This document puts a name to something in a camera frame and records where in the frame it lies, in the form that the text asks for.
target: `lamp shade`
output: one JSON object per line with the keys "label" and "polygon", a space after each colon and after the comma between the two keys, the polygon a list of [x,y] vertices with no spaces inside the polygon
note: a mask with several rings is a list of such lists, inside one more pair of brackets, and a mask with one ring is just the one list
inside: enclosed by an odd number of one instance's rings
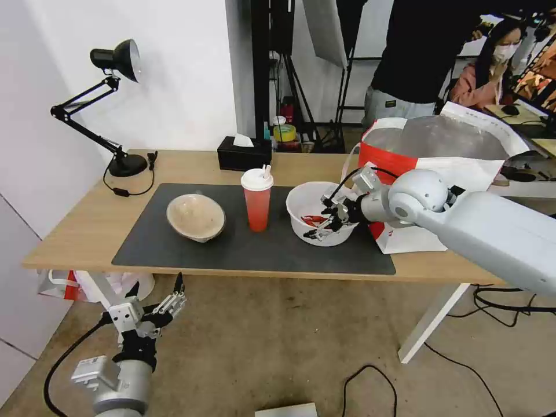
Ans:
{"label": "lamp shade", "polygon": [[118,44],[114,50],[93,49],[91,62],[102,70],[117,70],[131,81],[139,82],[141,75],[141,59],[137,44],[133,39]]}

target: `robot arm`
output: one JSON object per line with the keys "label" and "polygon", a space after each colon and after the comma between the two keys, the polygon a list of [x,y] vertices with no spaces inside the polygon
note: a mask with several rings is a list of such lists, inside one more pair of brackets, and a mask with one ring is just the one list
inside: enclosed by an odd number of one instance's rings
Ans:
{"label": "robot arm", "polygon": [[185,304],[179,273],[174,291],[160,304],[145,308],[137,298],[138,283],[122,299],[102,276],[89,276],[89,287],[101,294],[101,302],[118,330],[121,351],[113,359],[97,356],[78,363],[71,377],[93,392],[93,410],[103,417],[140,417],[148,407],[151,375],[156,368],[156,340]]}
{"label": "robot arm", "polygon": [[450,250],[508,283],[539,294],[556,294],[555,219],[488,192],[456,195],[434,171],[412,170],[387,186],[374,169],[368,164],[353,177],[362,193],[356,200],[337,199],[329,207],[330,201],[323,196],[331,218],[343,211],[348,214],[343,224],[399,221],[418,225],[436,234]]}

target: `desk lamp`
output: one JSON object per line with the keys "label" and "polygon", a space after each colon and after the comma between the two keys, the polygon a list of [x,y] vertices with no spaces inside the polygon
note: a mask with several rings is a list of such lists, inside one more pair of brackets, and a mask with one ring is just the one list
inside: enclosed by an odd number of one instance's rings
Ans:
{"label": "desk lamp", "polygon": [[[114,50],[93,49],[90,58],[93,65],[100,68],[105,75],[108,76],[83,93],[78,94],[62,104],[55,105],[50,109],[50,114],[112,152],[114,158],[108,166],[110,174],[114,177],[131,177],[147,168],[147,161],[145,158],[141,155],[130,155],[125,153],[120,144],[91,132],[89,129],[73,120],[71,116],[91,104],[96,103],[101,98],[118,91],[120,78],[114,74],[115,70],[131,81],[139,82],[141,63],[137,44],[133,39],[128,39],[121,42]],[[102,86],[108,87],[109,90],[90,100],[77,101]]]}

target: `shopping bag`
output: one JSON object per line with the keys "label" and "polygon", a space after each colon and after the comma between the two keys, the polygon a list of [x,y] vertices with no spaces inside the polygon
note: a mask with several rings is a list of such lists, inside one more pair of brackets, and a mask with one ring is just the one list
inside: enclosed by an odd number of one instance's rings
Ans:
{"label": "shopping bag", "polygon": [[91,285],[91,278],[106,279],[116,294],[126,294],[136,282],[139,282],[139,299],[144,299],[152,291],[155,282],[149,273],[89,273],[79,270],[42,269],[39,274],[38,294],[51,297],[69,299],[73,301],[98,302],[103,295],[95,285]]}
{"label": "shopping bag", "polygon": [[[500,120],[447,103],[439,116],[378,119],[347,157],[342,177],[357,149],[360,167],[372,162],[396,175],[429,169],[438,172],[450,186],[486,191],[504,161],[529,148]],[[395,180],[383,172],[377,175],[384,184]],[[436,235],[418,226],[373,223],[370,230],[385,254],[447,249]]]}

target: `pink jacket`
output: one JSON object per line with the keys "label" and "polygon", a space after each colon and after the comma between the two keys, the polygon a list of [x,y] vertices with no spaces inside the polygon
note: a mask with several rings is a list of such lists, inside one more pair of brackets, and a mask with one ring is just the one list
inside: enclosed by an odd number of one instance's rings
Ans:
{"label": "pink jacket", "polygon": [[489,81],[477,88],[475,65],[466,66],[458,78],[458,82],[450,91],[450,101],[465,107],[482,109],[488,104],[496,104],[496,83]]}

